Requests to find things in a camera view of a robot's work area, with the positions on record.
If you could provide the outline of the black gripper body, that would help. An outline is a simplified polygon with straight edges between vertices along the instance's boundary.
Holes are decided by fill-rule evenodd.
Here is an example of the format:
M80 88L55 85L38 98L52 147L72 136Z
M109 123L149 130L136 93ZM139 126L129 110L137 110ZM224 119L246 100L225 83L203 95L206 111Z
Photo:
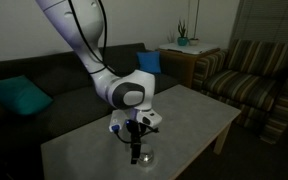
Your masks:
M133 120L128 120L126 122L126 128L130 133L131 143L136 144L141 142L139 124Z

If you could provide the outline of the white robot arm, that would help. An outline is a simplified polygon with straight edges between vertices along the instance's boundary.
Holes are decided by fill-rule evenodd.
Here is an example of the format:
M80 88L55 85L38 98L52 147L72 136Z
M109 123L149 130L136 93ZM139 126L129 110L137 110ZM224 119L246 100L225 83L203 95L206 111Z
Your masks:
M35 0L51 24L70 45L93 79L97 94L115 108L109 130L130 132L131 162L138 162L141 137L156 132L162 117L152 109L155 77L136 70L119 77L104 62L100 38L106 36L101 0Z

